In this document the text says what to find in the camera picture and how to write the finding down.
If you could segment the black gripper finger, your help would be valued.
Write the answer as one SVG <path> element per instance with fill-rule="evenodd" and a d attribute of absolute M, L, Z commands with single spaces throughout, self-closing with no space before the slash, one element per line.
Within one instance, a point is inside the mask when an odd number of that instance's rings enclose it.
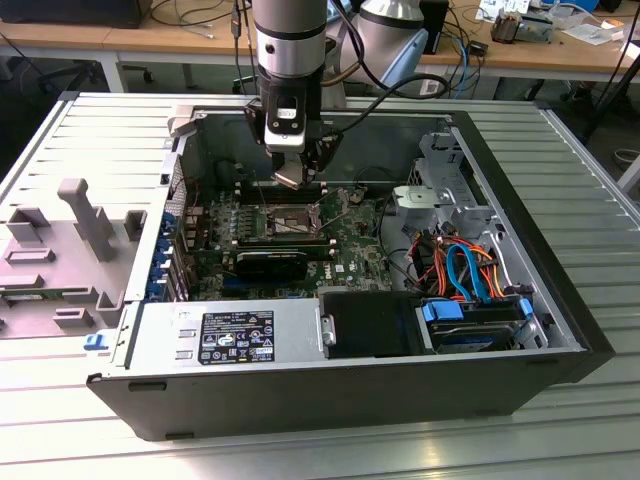
<path fill-rule="evenodd" d="M 343 138 L 344 134 L 337 131 L 306 142 L 303 152 L 299 155 L 303 186 L 310 184 L 319 173 L 325 171 L 334 159 Z"/>
<path fill-rule="evenodd" d="M 264 144 L 265 132 L 265 113 L 261 107 L 261 101 L 254 98 L 249 101 L 243 108 L 244 116 L 257 145 Z"/>

